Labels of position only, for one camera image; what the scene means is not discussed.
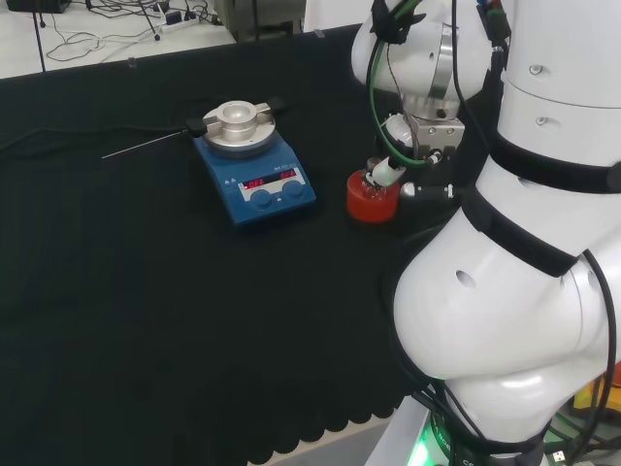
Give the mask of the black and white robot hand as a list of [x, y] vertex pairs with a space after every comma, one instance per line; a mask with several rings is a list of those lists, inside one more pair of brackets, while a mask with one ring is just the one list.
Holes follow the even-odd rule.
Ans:
[[367, 163], [361, 175], [361, 196], [379, 201], [409, 169], [435, 169], [460, 146], [465, 125], [457, 118], [426, 119], [397, 113], [385, 120], [374, 118], [381, 156]]

